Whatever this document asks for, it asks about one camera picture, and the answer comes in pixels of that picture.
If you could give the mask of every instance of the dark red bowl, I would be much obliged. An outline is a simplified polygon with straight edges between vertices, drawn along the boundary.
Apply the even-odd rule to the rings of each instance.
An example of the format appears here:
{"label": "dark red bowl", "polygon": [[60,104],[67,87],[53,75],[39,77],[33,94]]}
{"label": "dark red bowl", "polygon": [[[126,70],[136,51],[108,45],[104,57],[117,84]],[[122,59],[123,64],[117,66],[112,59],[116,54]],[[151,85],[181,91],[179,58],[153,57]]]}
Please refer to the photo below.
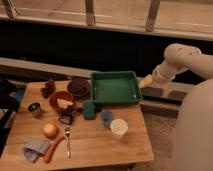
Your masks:
{"label": "dark red bowl", "polygon": [[67,92],[67,91],[55,92],[54,94],[51,95],[50,100],[49,100],[49,104],[54,110],[56,110],[59,113],[65,112],[66,109],[61,108],[58,105],[57,99],[63,99],[63,100],[71,101],[73,103],[73,105],[71,107],[74,107],[74,105],[75,105],[73,96],[69,92]]}
{"label": "dark red bowl", "polygon": [[84,78],[74,78],[67,85],[67,90],[75,97],[83,97],[89,93],[90,84]]}

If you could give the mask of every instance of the table surface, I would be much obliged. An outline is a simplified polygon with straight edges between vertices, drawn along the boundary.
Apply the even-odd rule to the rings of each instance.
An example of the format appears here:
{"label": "table surface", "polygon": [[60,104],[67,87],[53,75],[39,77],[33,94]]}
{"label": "table surface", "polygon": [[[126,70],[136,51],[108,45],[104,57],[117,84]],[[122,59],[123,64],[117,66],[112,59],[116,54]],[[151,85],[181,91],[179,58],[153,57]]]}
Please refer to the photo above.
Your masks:
{"label": "table surface", "polygon": [[[58,81],[55,84],[56,91],[67,90],[68,81]],[[49,100],[41,96],[40,89],[43,86],[43,82],[27,85],[0,160],[1,169],[56,170],[147,162],[154,159],[143,114],[137,104],[103,106],[103,110],[113,112],[114,118],[122,118],[128,123],[129,130],[121,140],[116,140],[111,131],[102,125],[99,113],[95,120],[85,120],[80,115],[70,126],[71,158],[67,158],[66,141],[62,141],[50,163],[45,163],[43,157],[39,157],[34,164],[28,162],[23,155],[22,145],[28,140],[47,140],[42,133],[46,123],[55,123],[60,129],[59,135],[64,134],[65,125],[58,121],[59,115],[50,107]],[[27,107],[32,102],[41,104],[44,112],[40,118],[34,118],[28,112]],[[77,101],[76,106],[82,106],[82,101]]]}

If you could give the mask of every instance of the green tray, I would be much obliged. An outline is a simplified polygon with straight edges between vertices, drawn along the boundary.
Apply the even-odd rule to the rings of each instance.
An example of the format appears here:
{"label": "green tray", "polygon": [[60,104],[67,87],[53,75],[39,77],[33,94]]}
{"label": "green tray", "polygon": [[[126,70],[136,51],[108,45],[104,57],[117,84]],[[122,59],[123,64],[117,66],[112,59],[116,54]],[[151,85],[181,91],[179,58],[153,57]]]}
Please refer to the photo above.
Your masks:
{"label": "green tray", "polygon": [[135,104],[142,100],[134,71],[92,73],[91,97],[96,105]]}

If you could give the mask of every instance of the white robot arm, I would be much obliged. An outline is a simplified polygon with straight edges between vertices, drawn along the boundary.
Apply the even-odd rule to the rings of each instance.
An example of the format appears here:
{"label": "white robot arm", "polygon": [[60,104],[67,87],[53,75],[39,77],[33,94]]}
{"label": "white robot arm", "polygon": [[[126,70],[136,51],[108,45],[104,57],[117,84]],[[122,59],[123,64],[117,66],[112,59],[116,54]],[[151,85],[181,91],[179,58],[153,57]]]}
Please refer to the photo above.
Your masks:
{"label": "white robot arm", "polygon": [[152,72],[155,82],[171,81],[176,74],[187,69],[204,79],[213,78],[213,56],[202,54],[196,47],[171,44],[165,49],[164,58]]}

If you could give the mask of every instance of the silver fork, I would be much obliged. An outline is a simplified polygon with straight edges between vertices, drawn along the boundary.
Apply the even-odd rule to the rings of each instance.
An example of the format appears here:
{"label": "silver fork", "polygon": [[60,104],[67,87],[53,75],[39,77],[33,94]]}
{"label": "silver fork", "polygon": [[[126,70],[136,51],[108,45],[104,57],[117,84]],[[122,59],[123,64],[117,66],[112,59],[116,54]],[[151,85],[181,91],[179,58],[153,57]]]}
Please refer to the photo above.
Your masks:
{"label": "silver fork", "polygon": [[70,139],[69,139],[70,131],[71,130],[69,126],[65,127],[65,135],[67,137],[67,158],[71,157]]}

